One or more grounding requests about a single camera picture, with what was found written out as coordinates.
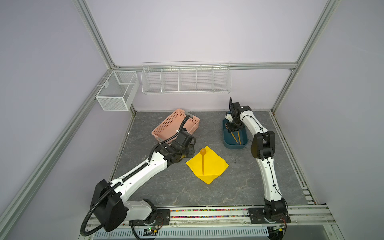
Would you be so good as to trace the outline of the yellow plastic spoon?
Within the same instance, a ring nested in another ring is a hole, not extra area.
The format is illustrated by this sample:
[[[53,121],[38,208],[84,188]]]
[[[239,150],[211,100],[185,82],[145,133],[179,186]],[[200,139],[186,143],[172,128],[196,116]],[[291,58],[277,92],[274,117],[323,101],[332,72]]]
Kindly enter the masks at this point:
[[[205,155],[207,153],[207,150],[205,148],[200,150],[200,155],[202,157],[202,175],[205,175]]]

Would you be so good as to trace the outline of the yellow paper napkin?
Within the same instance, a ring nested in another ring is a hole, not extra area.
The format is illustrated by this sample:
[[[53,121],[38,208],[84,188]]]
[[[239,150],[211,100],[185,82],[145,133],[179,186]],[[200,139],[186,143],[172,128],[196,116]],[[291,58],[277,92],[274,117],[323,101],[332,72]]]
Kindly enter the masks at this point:
[[[186,164],[198,179],[203,181],[205,184],[210,185],[227,170],[229,165],[210,147],[206,146],[205,149],[207,150],[207,153],[205,155],[204,176],[202,175],[202,157],[200,152],[187,161]]]

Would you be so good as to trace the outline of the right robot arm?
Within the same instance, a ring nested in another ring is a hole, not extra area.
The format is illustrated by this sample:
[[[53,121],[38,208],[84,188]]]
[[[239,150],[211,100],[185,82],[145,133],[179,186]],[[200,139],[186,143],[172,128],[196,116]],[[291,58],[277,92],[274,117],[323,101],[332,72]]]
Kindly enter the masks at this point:
[[[254,115],[249,106],[242,106],[229,98],[229,111],[225,116],[227,129],[230,133],[247,128],[253,135],[251,154],[260,168],[264,185],[264,216],[266,221],[273,223],[281,219],[287,221],[288,204],[283,197],[275,171],[274,155],[276,136],[274,131],[265,128]]]

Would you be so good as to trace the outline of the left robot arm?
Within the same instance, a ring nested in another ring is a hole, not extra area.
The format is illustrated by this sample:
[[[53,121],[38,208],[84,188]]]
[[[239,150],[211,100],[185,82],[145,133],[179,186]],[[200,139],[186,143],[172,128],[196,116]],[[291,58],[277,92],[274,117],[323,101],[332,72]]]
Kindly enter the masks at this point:
[[[90,209],[81,224],[81,236],[90,236],[100,229],[111,232],[125,221],[131,225],[136,221],[145,225],[156,222],[158,209],[151,201],[129,199],[156,174],[187,158],[194,151],[196,138],[184,128],[189,118],[187,115],[176,133],[168,139],[170,144],[167,140],[157,143],[140,165],[110,182],[102,180],[97,183]]]

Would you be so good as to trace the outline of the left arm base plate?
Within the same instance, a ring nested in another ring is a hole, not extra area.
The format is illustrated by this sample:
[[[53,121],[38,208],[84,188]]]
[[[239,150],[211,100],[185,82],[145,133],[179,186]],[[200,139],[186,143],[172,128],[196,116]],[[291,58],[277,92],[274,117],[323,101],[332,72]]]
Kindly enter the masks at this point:
[[[145,220],[133,220],[134,226],[168,226],[171,219],[170,209],[157,209],[150,213]]]

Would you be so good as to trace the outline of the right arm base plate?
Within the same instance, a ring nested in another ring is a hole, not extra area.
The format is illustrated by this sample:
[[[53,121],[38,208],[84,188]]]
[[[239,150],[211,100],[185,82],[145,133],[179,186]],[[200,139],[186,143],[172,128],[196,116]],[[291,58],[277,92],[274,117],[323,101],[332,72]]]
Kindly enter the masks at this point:
[[[268,213],[265,208],[248,208],[247,217],[252,224],[289,224],[291,218],[287,214]]]

